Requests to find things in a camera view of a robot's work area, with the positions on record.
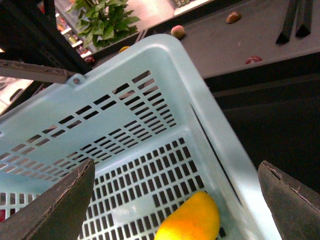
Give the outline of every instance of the small fruit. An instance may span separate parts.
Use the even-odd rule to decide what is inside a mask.
[[[228,24],[233,24],[237,21],[239,21],[242,18],[241,14],[237,11],[233,11],[229,14],[229,16],[226,18],[226,22]]]
[[[185,28],[181,25],[174,26],[171,29],[171,35],[177,39],[181,39],[186,34]]]
[[[93,56],[88,56],[88,57],[86,57],[85,59],[84,59],[84,61],[87,63],[87,64],[89,64],[90,66],[93,66],[93,65],[95,65],[95,59],[94,59],[94,57]]]
[[[119,50],[119,53],[123,52],[124,50],[128,49],[130,46],[124,46]]]
[[[214,240],[219,228],[215,201],[199,191],[163,221],[154,240]]]
[[[251,56],[245,61],[245,64],[253,64],[260,61],[262,61],[262,59],[259,56]]]

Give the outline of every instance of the light blue basket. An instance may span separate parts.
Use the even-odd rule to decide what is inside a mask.
[[[53,84],[1,117],[0,132],[6,218],[91,158],[95,186],[79,239],[152,240],[200,190],[219,207],[218,239],[281,239],[254,166],[171,36],[147,37]]]

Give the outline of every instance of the potted plant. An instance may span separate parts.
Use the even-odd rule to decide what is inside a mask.
[[[76,0],[71,10],[77,10],[77,34],[85,37],[83,46],[90,42],[97,48],[106,47],[137,32],[132,25],[140,19],[125,11],[128,0]]]

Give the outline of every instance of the red object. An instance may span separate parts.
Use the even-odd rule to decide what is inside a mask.
[[[40,7],[40,10],[41,10],[42,13],[45,13],[45,7],[44,6]]]
[[[84,60],[85,60],[85,62],[86,62],[87,64],[89,64],[90,66],[94,65],[94,64],[95,64],[95,61],[96,61],[92,56],[88,56],[88,57],[86,57]]]
[[[245,61],[245,64],[253,64],[253,63],[256,63],[256,62],[260,62],[260,61],[262,61],[261,57],[259,57],[259,56],[251,56]]]
[[[6,219],[6,210],[0,209],[0,223]]]

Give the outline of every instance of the mango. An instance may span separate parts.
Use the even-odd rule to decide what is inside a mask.
[[[199,191],[163,221],[154,240],[215,240],[219,229],[217,204]]]
[[[128,49],[130,46],[124,46],[122,47],[118,53],[122,53],[124,50]]]

